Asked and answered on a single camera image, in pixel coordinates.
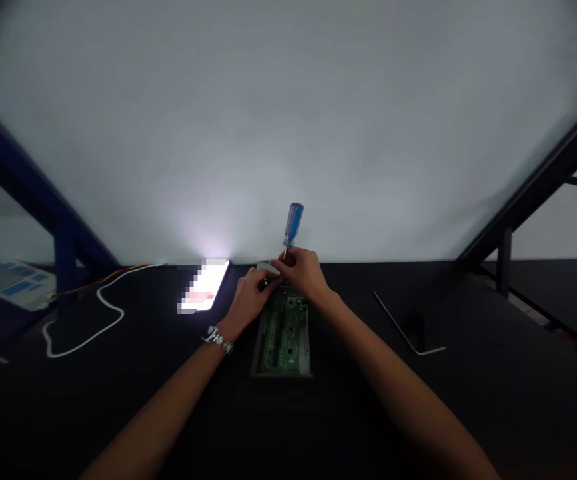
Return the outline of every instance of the blue screwdriver handle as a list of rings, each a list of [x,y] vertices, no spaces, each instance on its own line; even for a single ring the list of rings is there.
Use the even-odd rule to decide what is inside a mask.
[[[300,228],[300,220],[302,219],[302,212],[304,211],[304,205],[301,203],[291,203],[288,209],[288,220],[287,229],[284,232],[283,245],[289,249],[293,247],[295,242],[295,237],[297,237],[297,231]]]

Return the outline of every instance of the wristwatch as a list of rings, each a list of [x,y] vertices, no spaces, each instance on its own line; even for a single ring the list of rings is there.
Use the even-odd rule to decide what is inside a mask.
[[[217,329],[217,327],[209,327],[209,331],[207,331],[207,337],[206,338],[202,338],[200,337],[202,340],[204,340],[206,343],[216,343],[217,345],[220,345],[222,347],[222,350],[224,350],[227,355],[230,355],[231,352],[233,351],[233,344],[229,341],[224,340],[224,337],[222,335],[220,335],[219,330]]]

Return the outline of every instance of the white wall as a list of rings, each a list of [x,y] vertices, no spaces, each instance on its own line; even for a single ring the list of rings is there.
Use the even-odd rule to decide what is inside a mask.
[[[0,120],[125,264],[452,259],[577,117],[577,0],[26,0]]]

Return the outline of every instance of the person's right hand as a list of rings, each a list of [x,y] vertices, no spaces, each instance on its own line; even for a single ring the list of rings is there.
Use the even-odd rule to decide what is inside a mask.
[[[332,293],[317,253],[311,250],[293,247],[288,250],[289,255],[295,258],[295,265],[289,267],[280,260],[284,257],[284,252],[280,254],[277,260],[270,260],[269,263],[279,270],[280,274],[288,280],[307,299],[314,301],[326,297]]]

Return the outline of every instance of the blue button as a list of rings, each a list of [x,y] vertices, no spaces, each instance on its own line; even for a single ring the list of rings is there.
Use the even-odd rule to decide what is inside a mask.
[[[30,286],[32,286],[32,283],[27,281],[16,283],[14,286],[9,287],[6,290],[2,290],[2,294],[8,296],[15,295],[16,293],[21,292],[22,290],[26,290]]]

